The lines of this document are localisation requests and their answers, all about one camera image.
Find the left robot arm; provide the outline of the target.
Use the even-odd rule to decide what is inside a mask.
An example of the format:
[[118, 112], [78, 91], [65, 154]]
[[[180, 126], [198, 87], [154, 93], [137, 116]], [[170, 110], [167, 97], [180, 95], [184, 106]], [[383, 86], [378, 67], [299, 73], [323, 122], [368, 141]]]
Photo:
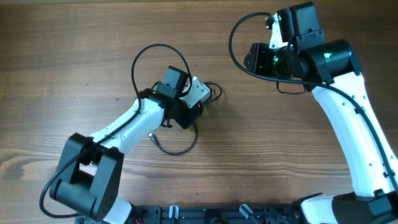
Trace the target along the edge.
[[118, 195], [125, 156], [171, 119], [189, 128], [210, 96], [210, 89], [197, 77], [169, 67], [161, 82], [138, 92], [134, 104], [110, 125], [89, 136], [75, 133], [67, 139], [45, 193], [83, 220], [128, 223], [133, 206]]

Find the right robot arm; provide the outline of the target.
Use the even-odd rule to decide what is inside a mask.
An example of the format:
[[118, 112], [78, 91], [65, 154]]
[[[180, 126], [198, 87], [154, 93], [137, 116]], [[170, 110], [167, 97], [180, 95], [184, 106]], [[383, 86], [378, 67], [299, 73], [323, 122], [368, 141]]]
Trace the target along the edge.
[[397, 157], [368, 100], [361, 66], [343, 39], [327, 42], [312, 2], [263, 12], [272, 35], [251, 46], [245, 73], [303, 86], [319, 103], [348, 163], [353, 191], [315, 194], [292, 206], [294, 223], [388, 223], [397, 219]]

